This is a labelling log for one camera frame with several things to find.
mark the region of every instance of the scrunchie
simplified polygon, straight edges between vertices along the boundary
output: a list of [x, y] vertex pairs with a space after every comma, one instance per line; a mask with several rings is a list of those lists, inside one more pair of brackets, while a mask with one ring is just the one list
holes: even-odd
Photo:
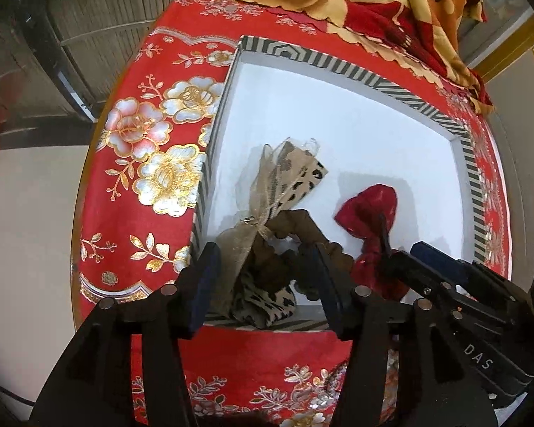
[[[322, 243], [334, 265], [346, 272], [354, 264], [354, 259], [342, 252], [342, 246], [324, 237], [306, 210], [283, 210], [265, 226], [279, 239], [293, 236], [303, 244]], [[296, 281], [295, 289], [309, 300], [319, 299], [301, 255], [292, 250], [277, 255], [263, 237], [255, 236], [235, 284], [230, 315], [259, 329], [288, 318], [296, 308], [289, 287], [292, 280]]]
[[354, 237], [364, 240], [362, 255], [356, 259], [350, 277], [362, 286], [368, 286], [383, 298], [400, 301], [409, 287], [395, 278], [379, 274], [382, 259], [380, 235], [382, 221], [386, 221], [386, 231], [392, 228], [396, 217], [397, 196], [391, 186], [375, 184], [356, 197], [348, 199], [340, 208], [334, 220]]

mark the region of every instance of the floor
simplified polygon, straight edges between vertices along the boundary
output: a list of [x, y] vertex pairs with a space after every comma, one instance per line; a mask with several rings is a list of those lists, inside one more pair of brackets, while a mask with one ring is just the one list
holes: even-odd
[[0, 385], [29, 400], [74, 333], [69, 249], [87, 149], [0, 151]]

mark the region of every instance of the open box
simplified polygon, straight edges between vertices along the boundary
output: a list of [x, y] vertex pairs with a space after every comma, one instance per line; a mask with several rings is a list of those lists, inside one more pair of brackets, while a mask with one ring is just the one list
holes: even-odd
[[[240, 40], [214, 120], [192, 252], [235, 225], [248, 198], [237, 188], [251, 186], [263, 145], [275, 148], [287, 137], [316, 140], [316, 158], [329, 171], [294, 208], [308, 210], [347, 254], [356, 258], [362, 241], [333, 216], [347, 199], [382, 183], [397, 192], [393, 248], [409, 250], [425, 241], [454, 258], [485, 260], [479, 171], [467, 131], [457, 121], [347, 61], [252, 36]], [[297, 312], [277, 328], [323, 328], [320, 304], [297, 298]]]

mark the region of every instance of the brown scrunchie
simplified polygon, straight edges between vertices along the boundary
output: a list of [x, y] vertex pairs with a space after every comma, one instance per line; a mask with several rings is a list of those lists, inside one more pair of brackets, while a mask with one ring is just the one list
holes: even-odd
[[[342, 246], [330, 242], [320, 231], [304, 209], [283, 210], [265, 223], [278, 239], [284, 239], [290, 234], [297, 236], [301, 243], [310, 245], [322, 243], [334, 265], [350, 272], [354, 259], [342, 252]], [[282, 255], [275, 254], [275, 249], [260, 235], [255, 236], [251, 252], [245, 266], [253, 276], [255, 285], [267, 292], [277, 292], [288, 286], [295, 279], [297, 290], [307, 296], [309, 300], [318, 300], [318, 292], [312, 285], [309, 272], [302, 264], [302, 258], [295, 251], [286, 251]]]

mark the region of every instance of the white flower pattern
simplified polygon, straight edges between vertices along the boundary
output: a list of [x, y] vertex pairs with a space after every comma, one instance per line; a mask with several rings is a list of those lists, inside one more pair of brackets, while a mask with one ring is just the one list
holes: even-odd
[[193, 3], [200, 4], [204, 10], [200, 12], [204, 16], [223, 16], [228, 20], [240, 21], [242, 14], [258, 16], [263, 13], [263, 8], [256, 4], [242, 3], [236, 0], [175, 0], [182, 6]]
[[302, 32], [306, 32], [309, 35], [316, 35], [316, 29], [310, 24], [299, 24], [298, 22], [292, 20], [289, 16], [285, 16], [283, 14], [277, 15], [277, 18], [278, 19], [275, 22], [276, 24], [290, 25], [291, 27], [298, 25]]
[[159, 215], [181, 217], [198, 200], [198, 183], [205, 153], [195, 144], [172, 146], [139, 165], [132, 190], [143, 205]]
[[326, 421], [323, 413], [308, 411], [306, 413], [295, 414], [290, 419], [285, 419], [281, 427], [323, 427]]
[[190, 264], [190, 247], [185, 246], [181, 249], [178, 249], [174, 254], [174, 260], [172, 260], [172, 265], [174, 265], [174, 271], [178, 274]]
[[211, 77], [192, 77], [166, 90], [160, 107], [174, 123], [199, 122], [215, 116], [223, 89], [224, 84]]
[[155, 53], [156, 54], [162, 53], [162, 48], [159, 47], [158, 45], [155, 45], [154, 43], [149, 43], [148, 45], [146, 45], [146, 47], [141, 48], [139, 50], [139, 52], [137, 53], [137, 57], [134, 60], [134, 62], [137, 62], [138, 59], [142, 58], [143, 54], [146, 54], [146, 56], [148, 56], [149, 58], [152, 58], [152, 56], [154, 56]]
[[168, 142], [172, 124], [152, 103], [126, 98], [115, 102], [109, 111], [105, 131], [107, 134], [101, 135], [97, 150], [106, 143], [117, 156], [142, 162]]
[[209, 53], [206, 61], [215, 67], [227, 67], [234, 60], [234, 54], [227, 50], [215, 50]]
[[208, 147], [209, 137], [212, 135], [212, 123], [202, 125], [200, 128], [200, 136], [198, 136], [198, 144], [202, 147]]

